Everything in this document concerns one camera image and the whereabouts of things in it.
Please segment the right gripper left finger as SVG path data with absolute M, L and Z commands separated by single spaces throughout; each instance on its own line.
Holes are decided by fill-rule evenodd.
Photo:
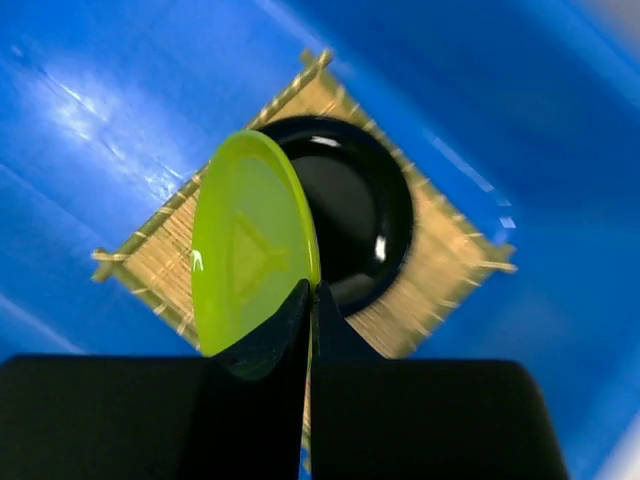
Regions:
M 311 289 L 210 357 L 20 355 L 1 367 L 5 479 L 294 479 Z

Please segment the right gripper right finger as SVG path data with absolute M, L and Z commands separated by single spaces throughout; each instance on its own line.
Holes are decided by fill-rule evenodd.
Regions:
M 564 479 L 539 387 L 508 360 L 393 360 L 320 284 L 312 318 L 316 479 Z

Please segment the lime green plate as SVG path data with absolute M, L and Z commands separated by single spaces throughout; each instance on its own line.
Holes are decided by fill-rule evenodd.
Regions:
M 291 162 L 259 131 L 233 134 L 203 177 L 192 231 L 202 354 L 245 381 L 282 361 L 304 369 L 319 280 L 312 215 Z

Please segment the square bamboo mat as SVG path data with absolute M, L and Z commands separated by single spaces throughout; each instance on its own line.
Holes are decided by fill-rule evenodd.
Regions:
M 330 50 L 305 50 L 301 60 L 303 70 L 249 124 L 301 113 L 341 118 L 372 134 L 401 167 L 417 220 L 405 269 L 389 292 L 348 321 L 378 352 L 406 356 L 491 274 L 515 272 L 513 249 L 492 245 L 394 145 L 329 72 Z M 115 277 L 193 347 L 199 341 L 189 250 L 203 175 L 194 174 L 115 252 L 92 253 L 99 264 L 94 281 Z

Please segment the black round plate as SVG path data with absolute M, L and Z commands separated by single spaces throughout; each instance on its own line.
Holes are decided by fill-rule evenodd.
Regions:
M 260 129 L 291 161 L 318 240 L 321 277 L 344 316 L 380 298 L 407 260 L 414 232 L 408 182 L 370 133 L 341 119 L 299 115 Z

